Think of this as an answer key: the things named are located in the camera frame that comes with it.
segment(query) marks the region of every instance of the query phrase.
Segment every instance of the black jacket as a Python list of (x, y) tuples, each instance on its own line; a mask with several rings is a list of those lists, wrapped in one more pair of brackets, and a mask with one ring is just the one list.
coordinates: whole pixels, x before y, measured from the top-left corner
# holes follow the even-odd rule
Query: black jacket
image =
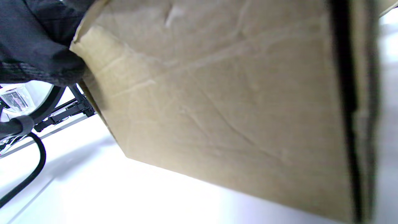
[(68, 48), (83, 15), (59, 0), (0, 0), (0, 83), (78, 82), (84, 62)]

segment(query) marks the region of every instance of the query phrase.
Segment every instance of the black cable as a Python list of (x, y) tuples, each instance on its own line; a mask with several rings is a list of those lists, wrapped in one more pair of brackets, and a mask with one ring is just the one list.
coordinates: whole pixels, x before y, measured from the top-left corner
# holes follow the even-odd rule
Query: black cable
[(0, 208), (2, 208), (11, 199), (13, 199), (26, 186), (28, 186), (43, 170), (44, 164), (46, 163), (46, 150), (44, 148), (43, 142), (41, 142), (40, 138), (32, 132), (29, 133), (27, 136), (33, 138), (33, 140), (36, 142), (37, 146), (39, 147), (39, 151), (40, 151), (39, 164), (37, 165), (35, 170), (24, 181), (22, 181), (20, 184), (18, 184), (16, 187), (14, 187), (14, 189), (12, 189), (9, 193), (4, 195), (4, 197), (2, 197), (0, 199)]

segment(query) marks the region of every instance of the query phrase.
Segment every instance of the cardboard flap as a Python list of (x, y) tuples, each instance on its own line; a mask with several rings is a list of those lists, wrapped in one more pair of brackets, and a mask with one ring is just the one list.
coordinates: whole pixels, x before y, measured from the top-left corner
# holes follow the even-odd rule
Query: cardboard flap
[(114, 0), (71, 50), (129, 158), (352, 220), (326, 0)]

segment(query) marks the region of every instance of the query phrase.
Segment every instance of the black bracket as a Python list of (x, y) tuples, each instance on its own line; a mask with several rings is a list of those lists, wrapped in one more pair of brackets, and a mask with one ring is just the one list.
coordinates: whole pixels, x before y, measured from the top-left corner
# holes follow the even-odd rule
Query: black bracket
[(45, 129), (46, 127), (48, 127), (50, 125), (59, 124), (62, 121), (64, 121), (65, 118), (68, 118), (70, 116), (74, 116), (74, 115), (83, 113), (87, 117), (91, 117), (95, 114), (95, 111), (94, 111), (93, 107), (91, 106), (90, 102), (80, 92), (80, 90), (77, 88), (76, 84), (69, 86), (69, 89), (72, 92), (72, 94), (74, 95), (75, 99), (56, 107), (52, 113), (55, 113), (64, 108), (66, 109), (66, 111), (63, 111), (54, 116), (50, 116), (50, 117), (48, 117), (47, 120), (36, 124), (35, 130), (37, 132), (43, 131), (43, 129)]

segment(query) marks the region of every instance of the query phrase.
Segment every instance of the sleeve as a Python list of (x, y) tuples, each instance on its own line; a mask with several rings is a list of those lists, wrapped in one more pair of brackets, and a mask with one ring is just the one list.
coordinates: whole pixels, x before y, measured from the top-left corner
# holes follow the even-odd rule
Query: sleeve
[(64, 23), (62, 16), (72, 11), (62, 6), (57, 0), (0, 1), (0, 83), (39, 80), (66, 86), (81, 79), (84, 62), (68, 47), (83, 15)]

